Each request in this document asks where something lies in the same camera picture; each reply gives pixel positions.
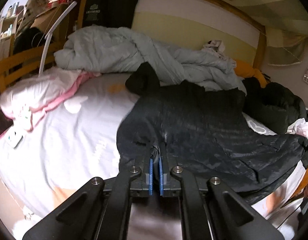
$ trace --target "cord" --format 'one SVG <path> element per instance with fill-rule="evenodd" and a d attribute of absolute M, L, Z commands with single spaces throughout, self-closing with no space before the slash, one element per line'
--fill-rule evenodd
<path fill-rule="evenodd" d="M 289 216 L 288 216 L 287 218 L 285 218 L 284 221 L 283 221 L 278 227 L 276 227 L 276 229 L 278 229 L 283 223 L 285 223 L 285 221 L 286 221 L 292 214 L 294 214 L 295 211 L 296 211 L 297 209 L 299 209 L 301 205 L 302 205 L 302 204 L 300 204 L 291 214 L 289 214 Z"/>

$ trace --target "white bed sheet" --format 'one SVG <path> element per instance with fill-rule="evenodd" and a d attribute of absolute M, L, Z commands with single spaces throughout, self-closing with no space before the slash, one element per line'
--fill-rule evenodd
<path fill-rule="evenodd" d="M 138 100 L 125 88 L 128 77 L 126 73 L 105 74 L 87 81 L 73 98 L 49 112 L 15 149 L 0 140 L 0 178 L 36 215 L 46 216 L 92 177 L 117 175 L 116 131 Z M 244 116 L 254 131 L 274 134 Z M 304 174 L 300 162 L 275 191 L 277 198 L 271 200 L 275 209 L 290 198 Z M 145 239 L 145 234 L 146 239 L 182 239 L 178 215 L 162 208 L 170 205 L 157 198 L 149 201 L 150 205 L 133 204 L 128 239 Z M 253 207 L 268 218 L 273 210 L 267 204 L 263 199 Z"/>

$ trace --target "floor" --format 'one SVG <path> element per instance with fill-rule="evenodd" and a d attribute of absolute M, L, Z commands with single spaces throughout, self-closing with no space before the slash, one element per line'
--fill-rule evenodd
<path fill-rule="evenodd" d="M 5 185 L 0 180 L 0 219 L 12 234 L 12 229 L 17 221 L 23 220 L 24 204 L 14 196 L 12 198 Z"/>

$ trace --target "wooden bed rail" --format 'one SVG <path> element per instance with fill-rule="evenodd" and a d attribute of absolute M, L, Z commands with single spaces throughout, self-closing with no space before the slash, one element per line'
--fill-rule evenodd
<path fill-rule="evenodd" d="M 62 49 L 64 46 L 64 42 L 55 42 L 49 45 L 48 54 L 53 53 Z M 23 75 L 30 73 L 31 71 L 39 68 L 41 62 L 41 56 L 43 52 L 44 46 L 40 46 L 33 49 L 28 49 L 23 52 L 17 53 L 11 57 L 4 58 L 0 61 L 0 92 L 2 93 L 6 86 L 11 84 L 13 81 L 22 77 Z M 11 68 L 22 64 L 29 60 L 35 60 L 28 64 L 23 64 L 22 68 L 6 74 Z M 54 62 L 54 56 L 49 55 L 46 57 L 45 64 Z"/>

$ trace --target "blue strip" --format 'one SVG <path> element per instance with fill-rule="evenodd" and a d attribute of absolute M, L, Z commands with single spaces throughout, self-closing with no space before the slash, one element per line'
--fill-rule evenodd
<path fill-rule="evenodd" d="M 153 195 L 153 159 L 150 159 L 150 186 L 149 186 L 149 195 Z"/>
<path fill-rule="evenodd" d="M 161 196 L 163 196 L 164 193 L 164 187 L 163 187 L 163 167 L 161 164 L 161 157 L 159 157 L 159 191 L 161 193 Z"/>

